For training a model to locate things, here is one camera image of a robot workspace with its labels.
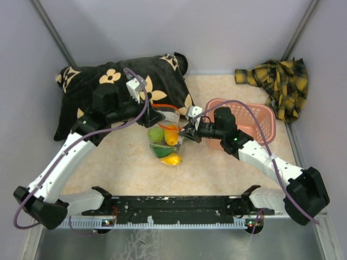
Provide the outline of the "green bumpy toy fruit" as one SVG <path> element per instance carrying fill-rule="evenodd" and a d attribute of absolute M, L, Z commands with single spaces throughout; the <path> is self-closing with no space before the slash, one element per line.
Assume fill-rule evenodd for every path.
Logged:
<path fill-rule="evenodd" d="M 162 142 L 164 140 L 164 130 L 161 127 L 149 128 L 147 136 L 152 143 Z"/>

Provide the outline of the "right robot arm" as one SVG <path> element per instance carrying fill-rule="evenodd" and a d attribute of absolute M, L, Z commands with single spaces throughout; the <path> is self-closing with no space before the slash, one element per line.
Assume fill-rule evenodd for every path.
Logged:
<path fill-rule="evenodd" d="M 203 138 L 219 140 L 223 150 L 261 171 L 281 187 L 280 191 L 259 187 L 242 201 L 243 210 L 252 215 L 260 209 L 285 211 L 296 223 L 317 223 L 315 216 L 330 202 L 320 172 L 292 165 L 260 145 L 239 129 L 229 107 L 217 107 L 214 121 L 205 122 L 201 107 L 190 106 L 186 113 L 188 124 L 180 135 L 197 143 Z"/>

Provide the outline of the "yellow toy mango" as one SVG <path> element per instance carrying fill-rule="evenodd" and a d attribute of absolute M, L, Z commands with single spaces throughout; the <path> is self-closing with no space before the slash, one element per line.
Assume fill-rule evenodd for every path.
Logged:
<path fill-rule="evenodd" d="M 160 158 L 160 161 L 166 165 L 177 166 L 181 163 L 181 156 L 178 153 L 171 153 L 166 157 Z"/>

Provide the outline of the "orange toy fruit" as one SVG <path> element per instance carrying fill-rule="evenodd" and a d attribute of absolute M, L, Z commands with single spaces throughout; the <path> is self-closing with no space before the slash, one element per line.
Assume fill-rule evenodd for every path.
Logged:
<path fill-rule="evenodd" d="M 168 125 L 164 130 L 164 140 L 169 146 L 178 144 L 178 128 L 176 125 Z"/>

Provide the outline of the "pink plastic basket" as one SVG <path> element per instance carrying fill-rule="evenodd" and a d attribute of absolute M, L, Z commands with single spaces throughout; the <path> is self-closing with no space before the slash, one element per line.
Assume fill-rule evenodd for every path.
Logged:
<path fill-rule="evenodd" d="M 206 104 L 205 110 L 225 101 L 225 99 L 212 99 Z M 266 141 L 268 142 L 268 144 L 270 144 L 276 136 L 275 115 L 273 111 L 265 105 L 255 103 L 247 103 L 246 105 L 251 109 L 251 111 L 257 118 Z M 250 112 L 239 103 L 228 103 L 226 105 L 223 105 L 223 107 L 226 106 L 230 108 L 231 113 L 235 116 L 238 128 L 253 137 L 255 141 L 263 146 L 264 140 Z M 211 122 L 214 122 L 214 110 L 209 111 L 207 113 L 207 116 L 211 119 Z M 220 140 L 205 139 L 205 143 L 209 146 L 209 148 L 223 151 L 223 148 L 220 146 Z"/>

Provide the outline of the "watermelon slice toy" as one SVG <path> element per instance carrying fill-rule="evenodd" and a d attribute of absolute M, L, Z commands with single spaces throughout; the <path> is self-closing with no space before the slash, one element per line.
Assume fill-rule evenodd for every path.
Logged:
<path fill-rule="evenodd" d="M 150 147 L 157 158 L 167 157 L 171 155 L 173 152 L 175 152 L 177 149 L 177 147 L 175 146 L 165 146 L 158 144 L 151 144 Z"/>

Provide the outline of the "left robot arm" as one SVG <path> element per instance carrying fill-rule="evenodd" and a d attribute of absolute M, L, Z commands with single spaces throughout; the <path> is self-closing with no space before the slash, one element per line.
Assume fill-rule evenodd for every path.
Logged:
<path fill-rule="evenodd" d="M 21 226 L 21 211 L 48 230 L 58 227 L 66 218 L 86 211 L 106 215 L 112 211 L 111 194 L 100 187 L 87 192 L 63 196 L 67 181 L 84 159 L 98 147 L 103 138 L 134 123 L 149 128 L 163 119 L 153 108 L 149 92 L 143 83 L 127 83 L 130 97 L 123 100 L 111 84 L 99 85 L 92 94 L 92 101 L 72 126 L 63 147 L 54 159 L 28 186 L 18 186 L 14 198 L 19 203 L 13 225 L 19 230 L 33 228 Z"/>

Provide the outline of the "clear zip top bag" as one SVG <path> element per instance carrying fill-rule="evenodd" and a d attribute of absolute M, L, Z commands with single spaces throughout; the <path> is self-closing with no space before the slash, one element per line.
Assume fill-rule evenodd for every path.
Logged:
<path fill-rule="evenodd" d="M 147 130 L 147 137 L 153 155 L 162 163 L 178 166 L 181 163 L 180 150 L 184 138 L 181 131 L 178 108 L 167 104 L 153 104 L 154 109 L 163 116 L 160 122 Z"/>

